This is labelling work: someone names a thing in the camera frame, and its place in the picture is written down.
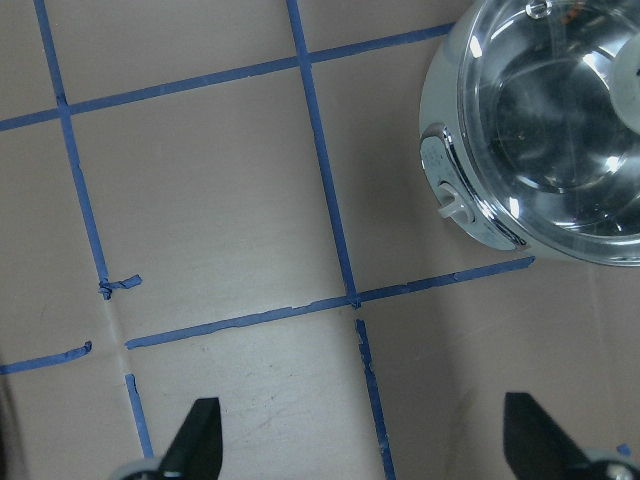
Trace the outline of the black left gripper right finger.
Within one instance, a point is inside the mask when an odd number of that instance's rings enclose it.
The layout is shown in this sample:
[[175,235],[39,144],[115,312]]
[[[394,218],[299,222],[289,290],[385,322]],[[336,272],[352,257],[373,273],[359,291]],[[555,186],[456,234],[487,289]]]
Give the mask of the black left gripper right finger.
[[503,453],[516,479],[578,479],[591,461],[535,398],[507,392]]

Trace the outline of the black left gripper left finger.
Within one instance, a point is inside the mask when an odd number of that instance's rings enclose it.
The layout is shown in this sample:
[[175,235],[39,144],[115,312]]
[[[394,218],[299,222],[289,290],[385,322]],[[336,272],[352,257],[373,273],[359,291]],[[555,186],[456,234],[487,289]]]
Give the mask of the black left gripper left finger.
[[221,469],[220,402],[218,398],[199,398],[161,460],[159,478],[216,480]]

